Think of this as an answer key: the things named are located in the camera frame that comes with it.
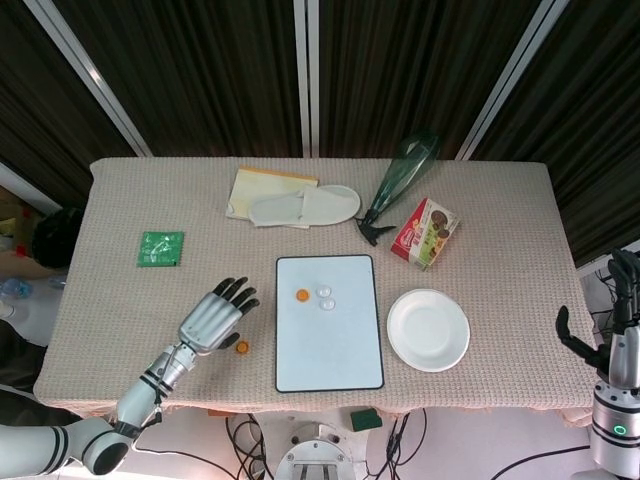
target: robotic arm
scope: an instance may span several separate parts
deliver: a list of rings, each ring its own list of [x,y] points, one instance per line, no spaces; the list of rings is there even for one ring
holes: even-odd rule
[[[0,478],[51,473],[70,458],[94,475],[115,470],[142,431],[162,421],[162,399],[193,369],[196,357],[239,338],[233,328],[259,305],[250,298],[256,292],[251,287],[232,299],[246,282],[227,278],[204,296],[180,325],[180,342],[162,352],[118,401],[113,425],[95,417],[66,427],[0,426]]]
[[[640,260],[620,250],[612,257],[609,272],[618,299],[611,344],[596,351],[572,336],[566,307],[556,319],[562,343],[595,367],[601,378],[594,389],[591,451],[606,472],[582,472],[574,480],[640,478]]]

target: yellow notepad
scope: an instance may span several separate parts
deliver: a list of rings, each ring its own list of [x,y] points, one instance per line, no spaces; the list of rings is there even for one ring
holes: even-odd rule
[[[318,179],[296,173],[240,167],[227,204],[227,217],[249,219],[249,207],[260,197],[282,195],[318,186]]]

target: knitted tablecloth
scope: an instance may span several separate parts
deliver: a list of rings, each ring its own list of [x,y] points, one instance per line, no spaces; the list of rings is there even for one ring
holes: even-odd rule
[[[560,344],[554,321],[570,310],[574,334],[592,338],[589,317],[546,167],[516,162],[437,162],[385,212],[402,226],[428,196],[461,224],[435,265],[411,266],[371,247],[355,222],[308,230],[255,228],[225,217],[239,166],[315,175],[355,189],[366,209],[388,160],[276,158],[109,158],[95,182],[37,397],[79,412],[112,407],[147,366],[177,341],[180,322],[225,277],[247,275],[261,306],[238,325],[250,352],[198,359],[170,405],[226,411],[324,410],[374,406],[563,409],[591,405],[595,372]],[[183,231],[178,267],[136,266],[144,231]],[[373,391],[281,394],[275,389],[275,265],[282,256],[368,254],[374,262],[385,386]],[[393,352],[386,319],[408,290],[455,299],[470,327],[454,368],[423,373]]]

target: paper plate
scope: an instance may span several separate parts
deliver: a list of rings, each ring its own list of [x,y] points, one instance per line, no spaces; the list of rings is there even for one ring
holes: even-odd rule
[[[453,367],[469,346],[469,322],[462,308],[436,290],[412,290],[389,312],[391,346],[408,365],[423,372]]]

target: disposable slipper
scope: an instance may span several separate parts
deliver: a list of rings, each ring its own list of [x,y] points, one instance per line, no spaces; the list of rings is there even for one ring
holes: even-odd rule
[[[249,207],[249,220],[257,227],[334,225],[359,209],[360,197],[349,187],[305,186],[294,193],[256,199]]]

